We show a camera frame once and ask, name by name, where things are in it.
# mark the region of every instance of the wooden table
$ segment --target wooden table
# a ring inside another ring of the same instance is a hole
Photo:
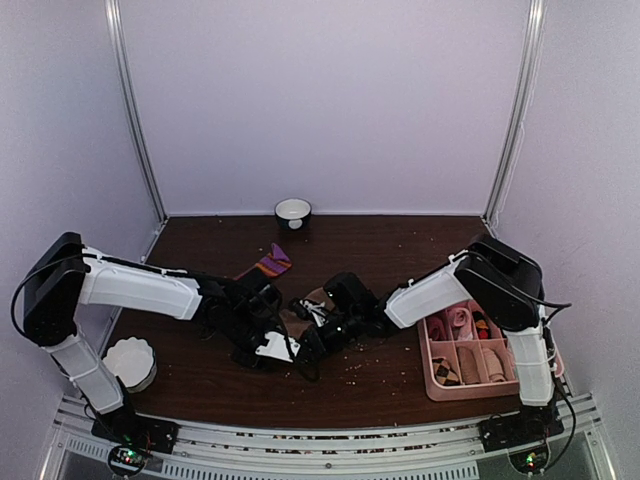
[[[276,242],[293,261],[275,282],[285,302],[340,271],[357,273],[382,295],[442,265],[482,232],[475,217],[319,216],[301,232],[281,231],[271,217],[174,218],[149,263],[235,276]],[[198,333],[188,322],[123,312],[110,344],[145,338],[157,356],[155,381],[133,396],[140,412],[253,427],[346,428],[439,422],[518,406],[517,397],[430,401],[415,328],[379,346],[379,340],[363,342],[370,350],[325,360],[314,384],[285,364],[243,369],[229,359],[232,346],[222,335],[202,341]]]

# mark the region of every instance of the wood grain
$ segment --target wood grain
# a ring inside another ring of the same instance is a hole
[[[353,271],[376,294],[440,266],[484,232],[472,217],[321,216],[310,228],[284,232],[271,217],[173,218],[150,263],[234,276],[278,243],[293,268],[276,280],[285,302]],[[345,350],[321,364],[311,384],[285,364],[243,369],[222,336],[198,339],[198,327],[156,314],[125,311],[111,338],[146,338],[158,375],[133,396],[140,412],[255,427],[343,428],[410,425],[513,410],[517,397],[432,402],[425,393],[415,328],[364,352]]]

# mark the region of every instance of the pink storage box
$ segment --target pink storage box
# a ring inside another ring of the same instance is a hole
[[[457,306],[466,306],[472,311],[478,310],[475,302],[464,302]],[[422,365],[424,372],[424,380],[427,387],[427,395],[431,400],[436,402],[444,402],[449,400],[468,400],[473,398],[488,398],[488,397],[501,397],[506,395],[517,395],[520,386],[515,376],[515,365],[513,361],[513,354],[508,349],[507,339],[502,335],[502,332],[496,327],[493,322],[485,315],[489,330],[491,332],[490,340],[478,339],[478,334],[475,327],[473,330],[473,340],[466,342],[459,342],[453,340],[453,332],[451,326],[448,324],[444,312],[436,314],[439,316],[446,329],[447,340],[441,342],[434,342],[431,340],[427,333],[426,319],[418,323],[418,331],[420,334],[420,351],[422,353]],[[453,387],[445,387],[439,384],[434,376],[433,362],[434,358],[445,357],[451,364],[452,369],[456,372],[460,381],[462,376],[460,374],[460,363],[458,361],[457,347],[467,347],[473,352],[473,355],[478,366],[478,374],[480,376],[480,383],[475,385],[459,385]],[[489,381],[489,374],[482,355],[482,347],[488,347],[493,350],[500,358],[502,366],[504,368],[504,375],[507,379],[506,382],[491,383]],[[556,363],[558,368],[556,370],[556,376],[560,377],[564,372],[564,364],[560,354],[557,354]]]

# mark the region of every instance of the white wall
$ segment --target white wall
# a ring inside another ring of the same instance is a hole
[[[500,236],[540,261],[570,379],[640,478],[640,4],[550,2]]]
[[[34,478],[66,380],[9,321],[13,289],[65,230],[137,258],[155,227],[101,0],[0,2],[0,470]],[[78,320],[94,342],[110,310]]]
[[[483,211],[528,1],[122,3],[170,213]]]

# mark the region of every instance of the black and white bowl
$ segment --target black and white bowl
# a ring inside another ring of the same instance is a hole
[[[311,204],[300,198],[289,198],[276,205],[276,220],[285,230],[300,230],[309,224]]]

